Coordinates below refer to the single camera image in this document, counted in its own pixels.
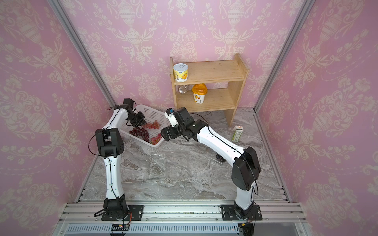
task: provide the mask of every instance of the yellow cup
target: yellow cup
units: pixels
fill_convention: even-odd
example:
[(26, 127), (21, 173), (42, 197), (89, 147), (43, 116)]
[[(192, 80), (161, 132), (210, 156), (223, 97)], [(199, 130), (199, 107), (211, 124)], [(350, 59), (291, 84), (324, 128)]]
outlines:
[(208, 92), (208, 88), (204, 83), (198, 83), (192, 87), (194, 101), (202, 104), (205, 100), (205, 95)]

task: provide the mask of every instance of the metal vent grille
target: metal vent grille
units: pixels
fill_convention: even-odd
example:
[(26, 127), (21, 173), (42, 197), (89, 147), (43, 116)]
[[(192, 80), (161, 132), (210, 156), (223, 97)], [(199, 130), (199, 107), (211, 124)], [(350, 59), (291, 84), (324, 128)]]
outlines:
[(108, 233), (111, 228), (111, 224), (70, 224), (66, 230), (67, 233)]
[[(109, 233), (111, 224), (70, 224), (65, 234)], [(129, 233), (239, 233), (237, 223), (175, 224), (145, 223), (131, 224)]]
[(131, 225), (133, 233), (239, 233), (237, 224), (148, 224)]

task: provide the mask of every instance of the pink wallpaper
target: pink wallpaper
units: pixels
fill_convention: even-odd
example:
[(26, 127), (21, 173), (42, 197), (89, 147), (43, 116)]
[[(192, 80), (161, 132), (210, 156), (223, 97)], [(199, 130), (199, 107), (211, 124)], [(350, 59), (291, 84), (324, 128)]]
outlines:
[(240, 106), (252, 107), (303, 0), (61, 2), (117, 102), (131, 96), (173, 106), (169, 57), (177, 63), (240, 53), (251, 68)]
[(377, 1), (316, 1), (260, 111), (313, 235), (378, 235)]
[(1, 235), (49, 236), (107, 102), (45, 0), (0, 1)]

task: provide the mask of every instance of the grape cluster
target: grape cluster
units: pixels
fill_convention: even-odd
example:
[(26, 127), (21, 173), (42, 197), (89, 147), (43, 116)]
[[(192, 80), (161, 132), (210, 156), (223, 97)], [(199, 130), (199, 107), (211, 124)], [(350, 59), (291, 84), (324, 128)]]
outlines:
[(151, 139), (150, 144), (155, 145), (155, 144), (157, 144), (157, 143), (160, 141), (160, 139), (161, 139), (161, 134), (159, 133), (158, 135), (156, 135), (156, 137), (153, 137), (153, 138)]
[(130, 130), (129, 133), (131, 135), (134, 135), (135, 137), (139, 137), (140, 139), (143, 139), (146, 142), (150, 142), (150, 137), (146, 129), (135, 127), (133, 128), (133, 130)]
[(155, 120), (153, 123), (147, 123), (145, 125), (142, 126), (143, 128), (145, 129), (160, 129), (160, 124), (157, 120)]

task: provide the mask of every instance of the pull-tab lid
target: pull-tab lid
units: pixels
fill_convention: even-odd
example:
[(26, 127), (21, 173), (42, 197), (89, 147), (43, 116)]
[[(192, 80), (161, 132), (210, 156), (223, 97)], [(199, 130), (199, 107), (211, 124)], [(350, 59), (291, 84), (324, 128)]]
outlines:
[(208, 88), (204, 83), (198, 83), (192, 87), (192, 92), (198, 95), (205, 95), (208, 92)]
[(173, 66), (175, 71), (186, 71), (188, 69), (188, 65), (184, 63), (177, 63)]

